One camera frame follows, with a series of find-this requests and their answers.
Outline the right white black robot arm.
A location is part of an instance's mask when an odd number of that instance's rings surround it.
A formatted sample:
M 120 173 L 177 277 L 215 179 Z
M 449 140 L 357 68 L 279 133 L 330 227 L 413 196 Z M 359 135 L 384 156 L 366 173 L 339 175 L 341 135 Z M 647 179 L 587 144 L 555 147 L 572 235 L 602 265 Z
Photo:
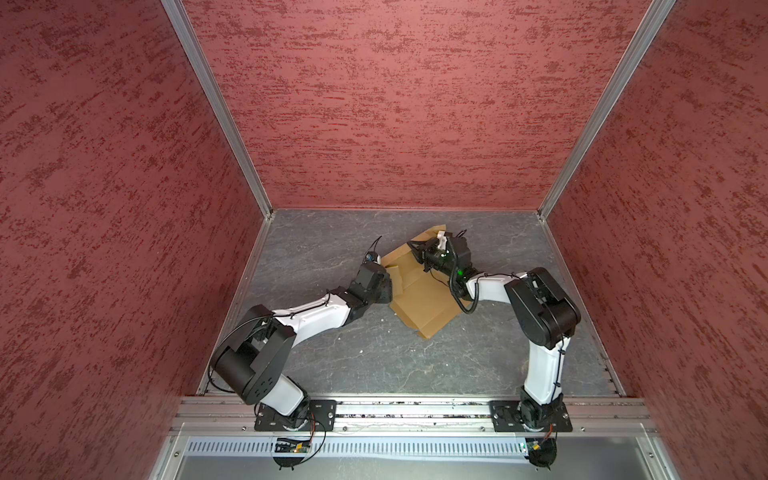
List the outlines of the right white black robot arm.
M 447 276 L 459 309 L 472 314 L 484 301 L 509 305 L 529 342 L 528 371 L 520 389 L 518 418 L 528 431 L 548 429 L 563 405 L 565 354 L 581 321 L 572 299 L 548 270 L 491 274 L 476 269 L 462 235 L 440 231 L 429 240 L 407 243 L 427 273 Z

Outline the brown cardboard box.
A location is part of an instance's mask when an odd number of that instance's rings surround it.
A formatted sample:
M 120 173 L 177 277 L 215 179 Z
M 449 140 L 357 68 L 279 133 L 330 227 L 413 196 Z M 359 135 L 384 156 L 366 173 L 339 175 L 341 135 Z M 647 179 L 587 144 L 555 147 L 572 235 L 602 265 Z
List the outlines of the brown cardboard box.
M 448 276 L 425 272 L 407 244 L 383 256 L 381 262 L 392 281 L 390 308 L 422 338 L 432 338 L 461 313 L 446 285 Z

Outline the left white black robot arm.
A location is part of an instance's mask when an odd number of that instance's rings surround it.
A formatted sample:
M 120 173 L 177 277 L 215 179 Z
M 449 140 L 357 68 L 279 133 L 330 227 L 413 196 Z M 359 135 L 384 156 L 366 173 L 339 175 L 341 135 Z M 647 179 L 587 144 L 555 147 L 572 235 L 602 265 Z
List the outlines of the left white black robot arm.
M 309 394 L 284 374 L 293 347 L 329 330 L 344 327 L 375 304 L 393 299 L 389 273 L 365 260 L 347 287 L 288 309 L 250 308 L 214 350 L 209 370 L 247 405 L 263 405 L 283 426 L 297 431 L 310 423 Z

